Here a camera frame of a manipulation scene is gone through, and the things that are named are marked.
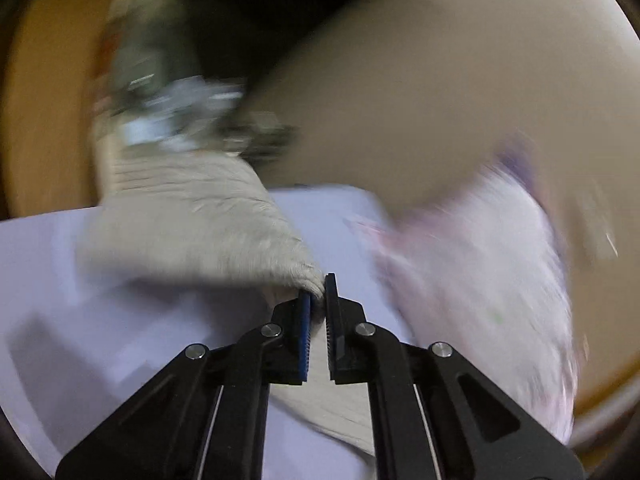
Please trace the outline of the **pink floral pillow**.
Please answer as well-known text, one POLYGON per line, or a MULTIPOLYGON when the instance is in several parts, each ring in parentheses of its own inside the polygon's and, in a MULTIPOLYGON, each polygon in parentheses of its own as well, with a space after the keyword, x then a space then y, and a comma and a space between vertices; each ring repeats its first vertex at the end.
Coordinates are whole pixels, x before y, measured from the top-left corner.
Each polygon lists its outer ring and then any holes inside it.
POLYGON ((563 244, 529 146, 394 226, 358 219, 390 303, 426 348, 446 341, 563 443, 578 387, 563 244))

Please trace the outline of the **beige knitted sweater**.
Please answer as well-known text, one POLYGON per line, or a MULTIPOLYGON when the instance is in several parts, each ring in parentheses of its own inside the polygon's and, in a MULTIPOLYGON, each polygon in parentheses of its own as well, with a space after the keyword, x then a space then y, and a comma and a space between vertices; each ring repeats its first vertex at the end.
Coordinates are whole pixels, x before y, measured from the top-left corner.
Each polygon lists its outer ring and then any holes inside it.
POLYGON ((175 154, 124 159, 76 246, 92 270, 154 282, 254 287, 269 307, 309 292, 329 295, 334 274, 349 299, 386 307, 356 230, 380 218, 375 199, 351 186, 269 191, 241 159, 175 154))

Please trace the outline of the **lavender bed sheet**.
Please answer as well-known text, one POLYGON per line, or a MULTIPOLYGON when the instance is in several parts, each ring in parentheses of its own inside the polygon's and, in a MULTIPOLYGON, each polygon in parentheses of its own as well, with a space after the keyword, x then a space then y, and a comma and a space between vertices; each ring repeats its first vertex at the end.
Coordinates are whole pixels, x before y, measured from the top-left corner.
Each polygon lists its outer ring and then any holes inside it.
MULTIPOLYGON (((408 340, 359 231, 386 226, 378 200, 338 185, 272 198, 340 294, 408 340)), ((75 248, 89 217, 79 209, 1 226, 1 408, 46 474, 184 347, 232 344, 267 316, 256 289, 167 287, 82 268, 75 248)))

